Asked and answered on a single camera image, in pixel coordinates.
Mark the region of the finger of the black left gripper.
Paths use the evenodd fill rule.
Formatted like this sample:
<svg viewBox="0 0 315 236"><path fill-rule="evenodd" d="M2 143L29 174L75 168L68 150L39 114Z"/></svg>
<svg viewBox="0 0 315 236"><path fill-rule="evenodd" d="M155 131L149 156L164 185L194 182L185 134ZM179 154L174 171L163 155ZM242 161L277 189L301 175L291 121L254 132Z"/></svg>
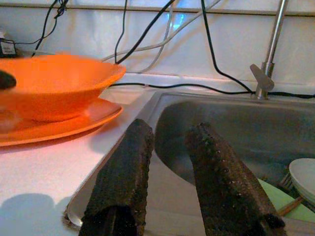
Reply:
<svg viewBox="0 0 315 236"><path fill-rule="evenodd" d="M5 71L0 71L0 88L1 89L11 89L16 87L16 79L14 76L11 74L5 72Z"/></svg>

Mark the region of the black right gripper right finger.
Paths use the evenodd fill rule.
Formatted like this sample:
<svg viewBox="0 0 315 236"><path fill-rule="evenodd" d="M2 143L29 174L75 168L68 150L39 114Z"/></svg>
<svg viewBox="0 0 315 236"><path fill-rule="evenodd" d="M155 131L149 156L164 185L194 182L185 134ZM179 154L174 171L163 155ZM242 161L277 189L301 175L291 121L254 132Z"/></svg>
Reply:
<svg viewBox="0 0 315 236"><path fill-rule="evenodd" d="M249 168L209 123L185 135L208 236L285 236L285 222Z"/></svg>

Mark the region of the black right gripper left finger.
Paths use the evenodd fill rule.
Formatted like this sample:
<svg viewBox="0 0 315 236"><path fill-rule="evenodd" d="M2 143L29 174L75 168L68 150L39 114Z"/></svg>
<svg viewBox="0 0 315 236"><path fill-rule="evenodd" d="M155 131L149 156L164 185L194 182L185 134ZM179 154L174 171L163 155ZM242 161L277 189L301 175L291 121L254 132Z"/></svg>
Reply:
<svg viewBox="0 0 315 236"><path fill-rule="evenodd" d="M152 128L135 119L101 168L82 217L81 236L142 236L145 231Z"/></svg>

